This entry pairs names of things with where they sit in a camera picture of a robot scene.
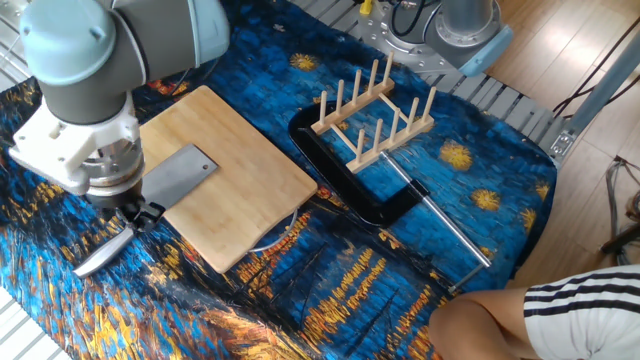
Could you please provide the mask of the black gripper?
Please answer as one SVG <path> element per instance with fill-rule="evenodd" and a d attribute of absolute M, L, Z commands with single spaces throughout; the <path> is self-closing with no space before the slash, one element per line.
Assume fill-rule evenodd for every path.
<path fill-rule="evenodd" d="M 155 225 L 164 214 L 164 207 L 155 202 L 147 203 L 142 195 L 142 182 L 137 182 L 124 192 L 105 193 L 103 190 L 88 194 L 88 201 L 99 209 L 118 209 L 117 217 L 134 232 L 144 231 L 144 225 Z"/>

